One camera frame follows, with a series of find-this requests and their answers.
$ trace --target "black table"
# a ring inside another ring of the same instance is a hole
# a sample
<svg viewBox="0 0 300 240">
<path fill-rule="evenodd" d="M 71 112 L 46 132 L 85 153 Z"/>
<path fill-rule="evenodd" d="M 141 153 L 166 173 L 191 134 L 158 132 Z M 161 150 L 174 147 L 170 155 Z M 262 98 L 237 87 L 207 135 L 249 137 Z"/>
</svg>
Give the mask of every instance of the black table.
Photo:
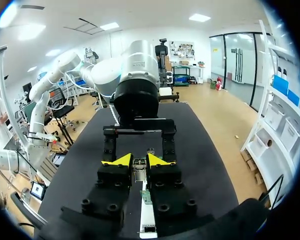
<svg viewBox="0 0 300 240">
<path fill-rule="evenodd" d="M 174 136 L 177 164 L 182 179 L 198 203 L 197 214 L 222 216 L 238 205 L 238 199 L 227 170 L 208 133 L 186 103 L 162 103 L 160 118 L 173 119 L 177 133 Z M 101 109 L 69 150 L 48 187 L 38 213 L 50 221 L 61 214 L 65 206 L 81 211 L 84 199 L 97 180 L 104 147 L 103 126 L 114 124 L 110 109 Z M 161 133 L 120 135 L 117 139 L 117 158 L 127 153 L 145 157 L 147 149 L 154 148 L 162 155 Z M 142 183 L 133 183 L 127 202 L 122 237 L 139 238 Z"/>
</svg>

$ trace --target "glass wall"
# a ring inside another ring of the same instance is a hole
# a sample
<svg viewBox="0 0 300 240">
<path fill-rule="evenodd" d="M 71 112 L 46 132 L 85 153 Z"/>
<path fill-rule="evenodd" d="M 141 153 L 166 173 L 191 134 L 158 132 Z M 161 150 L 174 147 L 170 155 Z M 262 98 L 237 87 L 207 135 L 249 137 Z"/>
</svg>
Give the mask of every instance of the glass wall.
<svg viewBox="0 0 300 240">
<path fill-rule="evenodd" d="M 274 44 L 269 35 L 268 41 Z M 266 54 L 263 35 L 229 33 L 211 37 L 210 44 L 211 78 L 225 77 L 222 87 L 258 111 L 266 84 L 262 77 Z"/>
<path fill-rule="evenodd" d="M 225 62 L 226 62 L 224 36 L 216 36 L 210 38 L 210 45 L 211 45 L 211 78 L 214 80 L 217 80 L 218 77 L 224 79 Z"/>
<path fill-rule="evenodd" d="M 226 81 L 224 88 L 248 105 L 251 102 L 256 73 L 253 34 L 225 36 Z"/>
<path fill-rule="evenodd" d="M 274 40 L 271 36 L 267 36 L 267 38 L 269 44 L 274 44 Z M 255 34 L 255 43 L 256 43 L 256 54 L 257 54 L 257 70 L 256 70 L 255 91 L 254 91 L 254 96 L 253 96 L 251 106 L 258 111 L 260 108 L 264 87 L 267 81 L 266 79 L 262 78 L 264 57 L 266 56 L 264 36 L 262 34 Z M 270 66 L 269 70 L 273 72 L 273 67 Z"/>
</svg>

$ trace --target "blue bin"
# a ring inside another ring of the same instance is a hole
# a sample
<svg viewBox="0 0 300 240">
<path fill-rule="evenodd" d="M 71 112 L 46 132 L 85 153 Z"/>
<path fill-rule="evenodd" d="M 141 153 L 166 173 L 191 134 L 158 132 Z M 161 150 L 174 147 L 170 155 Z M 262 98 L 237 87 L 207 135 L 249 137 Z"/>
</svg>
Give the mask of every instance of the blue bin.
<svg viewBox="0 0 300 240">
<path fill-rule="evenodd" d="M 84 80 L 80 80 L 80 81 L 77 81 L 75 82 L 77 85 L 81 86 L 81 85 L 85 85 L 86 82 Z"/>
<path fill-rule="evenodd" d="M 288 91 L 288 99 L 298 107 L 300 98 L 290 89 Z"/>
<path fill-rule="evenodd" d="M 283 93 L 285 96 L 287 96 L 289 82 L 287 80 L 284 80 L 282 77 L 274 75 L 274 80 L 273 80 L 273 83 L 272 83 L 272 87 L 274 87 L 280 93 Z"/>
<path fill-rule="evenodd" d="M 175 82 L 186 83 L 187 82 L 187 78 L 185 76 L 179 76 L 179 77 L 175 78 Z"/>
</svg>

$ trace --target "ceiling vent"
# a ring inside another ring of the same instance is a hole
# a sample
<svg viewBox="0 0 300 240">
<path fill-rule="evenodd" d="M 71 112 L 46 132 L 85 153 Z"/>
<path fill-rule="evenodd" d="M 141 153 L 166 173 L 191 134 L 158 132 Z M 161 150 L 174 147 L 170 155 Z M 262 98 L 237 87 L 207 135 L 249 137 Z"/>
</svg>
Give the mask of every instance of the ceiling vent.
<svg viewBox="0 0 300 240">
<path fill-rule="evenodd" d="M 44 6 L 36 6 L 36 5 L 21 5 L 21 9 L 36 9 L 36 10 L 43 10 L 45 9 Z"/>
<path fill-rule="evenodd" d="M 104 30 L 99 28 L 97 25 L 83 19 L 83 18 L 78 18 L 80 24 L 78 27 L 68 27 L 64 26 L 65 29 L 70 29 L 74 31 L 78 31 L 84 34 L 89 34 L 89 35 L 94 35 L 100 32 L 103 32 Z"/>
</svg>

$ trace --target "wooden floor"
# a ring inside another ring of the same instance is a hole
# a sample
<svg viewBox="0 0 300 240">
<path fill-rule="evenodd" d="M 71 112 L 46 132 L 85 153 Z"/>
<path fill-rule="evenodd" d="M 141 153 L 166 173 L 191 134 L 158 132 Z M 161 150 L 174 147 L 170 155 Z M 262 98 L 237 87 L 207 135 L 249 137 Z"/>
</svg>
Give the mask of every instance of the wooden floor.
<svg viewBox="0 0 300 240">
<path fill-rule="evenodd" d="M 258 198 L 264 191 L 264 187 L 256 184 L 254 174 L 249 170 L 240 154 L 240 149 L 257 118 L 257 113 L 229 92 L 212 90 L 207 83 L 176 87 L 174 91 L 180 92 L 180 101 L 190 105 L 210 135 L 231 178 L 239 203 L 247 198 Z M 68 129 L 73 140 L 77 139 L 87 122 L 93 117 L 96 108 L 92 106 L 95 98 L 89 95 L 81 96 L 78 100 L 79 105 L 68 115 L 68 119 L 80 121 L 76 131 Z M 47 129 L 49 132 L 59 130 L 55 122 L 49 124 Z M 19 175 L 14 183 L 20 191 L 24 187 L 30 187 L 30 183 Z M 14 190 L 7 189 L 7 184 L 1 176 L 0 191 L 3 196 L 7 197 L 8 210 L 16 220 L 28 222 L 10 200 L 10 194 Z M 36 211 L 39 209 L 36 201 L 32 200 L 31 204 Z M 30 228 L 26 230 L 30 234 L 33 232 Z"/>
</svg>

